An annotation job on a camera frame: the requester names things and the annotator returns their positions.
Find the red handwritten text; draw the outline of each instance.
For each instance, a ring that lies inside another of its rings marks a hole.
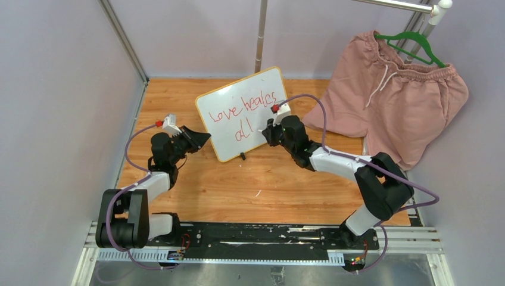
[[[242,138],[247,138],[247,137],[249,137],[249,135],[251,135],[251,133],[253,132],[253,128],[251,127],[251,124],[249,123],[249,118],[247,118],[247,117],[246,117],[246,118],[245,118],[245,121],[247,122],[247,125],[249,126],[249,130],[250,130],[251,132],[249,132],[249,131],[246,129],[248,133],[247,133],[247,135],[245,134],[245,132],[244,132],[244,127],[243,127],[243,125],[242,125],[242,119],[241,119],[241,120],[240,120],[240,130],[238,130],[238,131],[235,133],[235,139],[236,139],[237,141],[241,141],[241,140],[242,140]]]
[[[237,107],[233,108],[228,108],[227,111],[222,110],[217,114],[212,115],[210,112],[208,115],[214,122],[219,122],[223,119],[226,118],[225,121],[231,120],[234,117],[239,116],[244,108],[246,111],[254,111],[258,108],[267,108],[272,106],[277,101],[277,98],[274,95],[274,92],[271,92],[269,94],[263,94],[263,91],[260,91],[260,96],[258,97],[241,97],[242,104],[244,105],[243,108],[240,110]],[[245,119],[240,119],[240,129],[235,132],[235,139],[237,141],[241,141],[244,138],[248,138],[251,134],[253,133],[253,127],[251,126],[251,122],[249,121],[248,117],[245,117]]]
[[[240,114],[240,112],[242,112],[242,110],[244,110],[244,109],[243,108],[240,109],[240,111],[237,113],[236,107],[228,108],[228,113],[223,110],[223,112],[220,112],[217,114],[217,120],[212,116],[212,114],[210,114],[210,112],[208,113],[208,115],[210,116],[210,118],[212,118],[212,120],[214,120],[214,122],[218,122],[219,120],[223,119],[223,114],[225,115],[225,117],[228,120],[230,120],[230,118],[232,118],[232,115],[235,117],[239,116],[239,114]]]
[[[244,107],[248,111],[253,111],[253,110],[258,109],[258,107],[260,105],[263,105],[263,107],[268,107],[268,105],[276,102],[277,98],[275,98],[275,96],[273,94],[274,94],[274,92],[272,92],[271,95],[266,94],[265,96],[263,96],[263,91],[261,91],[259,97],[251,97],[248,102],[244,101],[243,97],[241,97],[241,100],[242,100]]]

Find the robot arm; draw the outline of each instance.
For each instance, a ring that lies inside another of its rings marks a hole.
[[[171,189],[177,181],[179,171],[176,163],[186,157],[186,153],[200,150],[210,138],[208,133],[195,132],[175,125],[175,115],[169,114],[163,123],[166,133],[157,133],[151,138],[152,157],[148,160],[150,177],[119,196],[114,202],[110,218],[115,242],[123,248],[142,248],[147,241],[159,235],[180,236],[177,233],[179,218],[174,213],[149,215],[148,203]],[[96,244],[98,247],[112,247],[108,238],[105,221],[107,208],[120,189],[108,189],[102,196]],[[116,217],[128,212],[128,218]]]
[[[400,168],[389,155],[379,153],[373,157],[355,156],[327,148],[332,153],[344,156],[330,154],[320,143],[309,140],[305,126],[298,116],[278,112],[283,108],[286,109],[284,106],[272,108],[274,118],[268,120],[267,128],[261,132],[267,143],[270,146],[283,146],[299,167],[345,177],[356,182],[360,189],[364,204],[340,226],[340,236],[349,247],[357,243],[368,229],[390,219],[413,196],[412,187],[387,176],[384,182],[381,182],[379,178],[384,177],[384,174],[353,159],[372,162],[404,178]]]

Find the pink shorts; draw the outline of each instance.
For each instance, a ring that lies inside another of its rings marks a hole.
[[[369,154],[385,152],[409,170],[465,104],[468,88],[453,65],[404,64],[374,33],[356,35],[336,66],[322,98],[328,130],[365,136]],[[321,108],[303,123],[322,128]]]

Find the green hanger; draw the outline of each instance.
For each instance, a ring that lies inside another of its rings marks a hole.
[[[412,32],[412,31],[406,31],[406,32],[403,32],[403,33],[399,33],[397,34],[396,36],[386,36],[386,35],[379,35],[379,34],[375,34],[374,35],[376,39],[383,39],[383,40],[387,40],[387,43],[389,46],[399,50],[400,52],[403,52],[417,60],[420,60],[422,61],[423,63],[425,64],[432,64],[432,63],[435,63],[437,64],[439,67],[445,67],[445,64],[442,63],[439,59],[437,59],[437,57],[433,54],[433,52],[431,51],[431,47],[429,45],[429,42],[428,40],[426,39],[426,37],[424,37],[423,35],[421,35],[420,33],[418,32]],[[429,58],[431,59],[431,61],[427,61],[423,58],[420,58],[418,57],[417,55],[414,55],[410,52],[407,52],[406,50],[398,47],[398,46],[395,46],[393,45],[392,43],[390,43],[391,40],[400,40],[400,39],[409,39],[409,40],[413,40],[415,42],[417,42],[419,45],[421,45],[421,48],[423,48],[426,52],[426,54],[429,56]]]

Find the shorts drawstring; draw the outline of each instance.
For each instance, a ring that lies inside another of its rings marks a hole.
[[[384,82],[384,79],[386,78],[386,74],[388,74],[388,65],[386,65],[386,70],[384,71],[384,75],[382,76],[382,79],[381,79],[381,82],[379,83],[379,85],[377,86],[377,88],[372,92],[372,94],[370,94],[370,97],[368,98],[368,102],[367,104],[364,106],[365,108],[368,107],[368,105],[370,105],[370,102],[372,102],[372,96],[377,92],[377,91],[382,91],[384,89],[384,87],[386,87],[386,85],[388,84],[389,80],[397,73],[392,73],[388,79],[386,80],[386,82]]]

